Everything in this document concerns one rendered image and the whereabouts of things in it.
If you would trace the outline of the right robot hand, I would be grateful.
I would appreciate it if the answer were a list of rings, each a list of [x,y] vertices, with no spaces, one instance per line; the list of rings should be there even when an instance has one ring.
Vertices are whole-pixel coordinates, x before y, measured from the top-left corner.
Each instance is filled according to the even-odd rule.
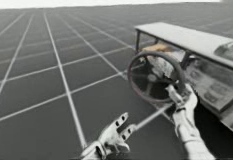
[[[169,85],[166,90],[168,91],[169,98],[175,104],[177,111],[185,110],[187,113],[194,111],[198,104],[198,98],[189,83],[185,84],[182,93],[178,93],[173,85]]]

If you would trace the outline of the dark steering wheel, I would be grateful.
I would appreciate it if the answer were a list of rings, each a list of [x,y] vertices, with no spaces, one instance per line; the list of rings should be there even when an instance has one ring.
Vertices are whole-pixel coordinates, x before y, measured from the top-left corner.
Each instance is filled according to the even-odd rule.
[[[130,62],[127,78],[134,92],[152,103],[170,103],[167,88],[185,91],[186,78],[179,61],[165,52],[141,52]]]

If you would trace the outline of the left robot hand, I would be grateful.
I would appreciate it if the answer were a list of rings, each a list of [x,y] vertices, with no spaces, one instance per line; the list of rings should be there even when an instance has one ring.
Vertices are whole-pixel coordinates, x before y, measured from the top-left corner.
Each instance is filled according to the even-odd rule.
[[[111,154],[129,153],[127,140],[136,131],[135,124],[128,124],[129,113],[124,112],[108,124],[97,141],[101,145],[101,157],[105,160]]]

